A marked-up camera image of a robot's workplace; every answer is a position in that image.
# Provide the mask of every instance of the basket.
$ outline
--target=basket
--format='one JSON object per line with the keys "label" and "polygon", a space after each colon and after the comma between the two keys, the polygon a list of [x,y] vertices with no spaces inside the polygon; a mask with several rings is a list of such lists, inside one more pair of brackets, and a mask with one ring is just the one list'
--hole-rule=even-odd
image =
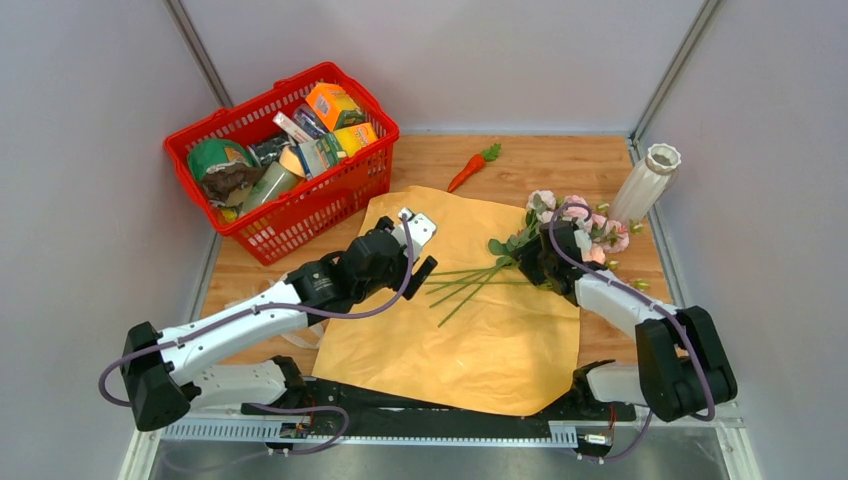
{"label": "basket", "polygon": [[[282,111],[291,117],[318,82],[341,85],[365,111],[378,140],[277,200],[233,223],[224,223],[188,169],[189,152],[207,138],[226,138],[247,146],[279,133],[280,128],[271,121],[274,114]],[[397,124],[380,109],[377,100],[339,67],[326,62],[276,82],[271,90],[250,101],[232,109],[222,108],[174,133],[165,139],[165,150],[189,198],[203,209],[215,230],[235,238],[261,264],[270,265],[365,208],[372,197],[388,192],[392,147],[399,136]]]}

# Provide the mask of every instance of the toy carrot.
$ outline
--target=toy carrot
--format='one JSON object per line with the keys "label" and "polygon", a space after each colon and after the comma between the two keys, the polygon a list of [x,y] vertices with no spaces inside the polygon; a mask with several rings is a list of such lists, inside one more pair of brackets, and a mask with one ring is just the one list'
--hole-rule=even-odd
{"label": "toy carrot", "polygon": [[494,162],[495,159],[498,158],[498,155],[501,153],[501,144],[496,143],[491,147],[483,150],[482,152],[471,157],[471,160],[468,160],[468,163],[465,165],[465,168],[459,172],[453,180],[451,180],[451,184],[448,185],[448,192],[453,192],[460,185],[465,183],[471,175],[483,170],[483,167],[486,166],[487,162]]}

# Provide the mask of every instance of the white wall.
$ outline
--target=white wall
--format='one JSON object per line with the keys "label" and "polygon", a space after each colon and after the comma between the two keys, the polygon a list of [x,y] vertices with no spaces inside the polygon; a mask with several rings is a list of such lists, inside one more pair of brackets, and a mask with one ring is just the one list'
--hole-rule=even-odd
{"label": "white wall", "polygon": [[161,142],[216,106],[162,2],[7,2],[0,45],[2,477],[115,478],[97,376],[193,300],[211,230]]}
{"label": "white wall", "polygon": [[702,0],[184,0],[236,103],[336,62],[406,132],[630,131]]}
{"label": "white wall", "polygon": [[848,3],[725,2],[650,128],[661,202],[717,323],[765,478],[844,478]]}

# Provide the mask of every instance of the vase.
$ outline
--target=vase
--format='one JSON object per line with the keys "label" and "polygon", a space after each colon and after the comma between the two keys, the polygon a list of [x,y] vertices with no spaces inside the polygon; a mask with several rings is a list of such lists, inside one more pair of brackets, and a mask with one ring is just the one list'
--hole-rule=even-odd
{"label": "vase", "polygon": [[633,166],[610,205],[610,218],[628,225],[641,221],[677,175],[680,152],[671,145],[651,145],[647,155]]}

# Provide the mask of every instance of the wooden surface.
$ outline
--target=wooden surface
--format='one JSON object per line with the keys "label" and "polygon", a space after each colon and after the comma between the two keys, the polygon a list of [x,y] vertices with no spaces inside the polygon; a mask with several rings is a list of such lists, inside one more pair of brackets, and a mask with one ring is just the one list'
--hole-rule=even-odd
{"label": "wooden surface", "polygon": [[[580,195],[594,207],[613,200],[631,169],[621,137],[404,136],[394,150],[392,190],[410,185],[447,188],[472,154],[495,142],[503,145],[501,157],[471,177],[455,192],[457,195],[523,207],[533,190],[553,190],[557,196]],[[236,242],[225,238],[203,316],[223,309],[228,302],[257,294],[267,288],[267,280],[277,280],[304,262],[347,248],[359,232],[364,215],[364,210],[352,215],[269,267],[263,267]],[[647,220],[641,234],[631,235],[627,250],[610,258],[620,260],[616,274],[622,280],[645,279],[651,285],[649,295],[670,301]],[[582,311],[580,320],[579,365],[608,358],[635,363],[635,344],[623,333],[590,312]],[[317,350],[301,349],[275,337],[225,363],[258,363],[274,355],[293,357],[300,370],[309,375]]]}

